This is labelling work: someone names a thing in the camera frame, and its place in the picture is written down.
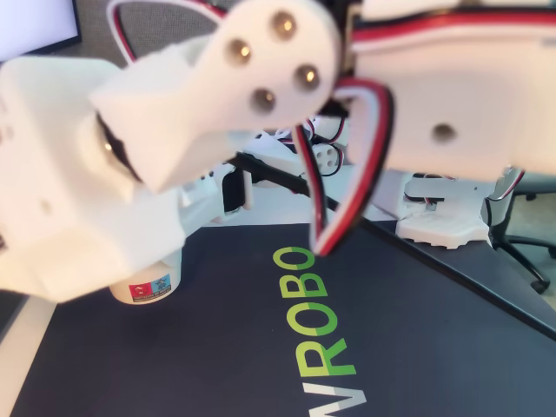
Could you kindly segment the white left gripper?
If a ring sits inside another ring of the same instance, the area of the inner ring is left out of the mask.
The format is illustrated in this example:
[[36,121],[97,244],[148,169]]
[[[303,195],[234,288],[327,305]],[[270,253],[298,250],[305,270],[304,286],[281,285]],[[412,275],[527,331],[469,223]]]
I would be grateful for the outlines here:
[[64,302],[180,249],[178,192],[148,191],[109,151],[89,95],[98,59],[22,56],[1,68],[1,287]]

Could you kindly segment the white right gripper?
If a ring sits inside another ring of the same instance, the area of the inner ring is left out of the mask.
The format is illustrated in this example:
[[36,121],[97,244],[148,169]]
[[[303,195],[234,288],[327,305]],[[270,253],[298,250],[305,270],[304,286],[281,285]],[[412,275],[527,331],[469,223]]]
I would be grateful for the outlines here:
[[251,209],[253,187],[249,172],[225,163],[217,166],[209,176],[217,192],[182,207],[183,227],[203,227],[225,215]]

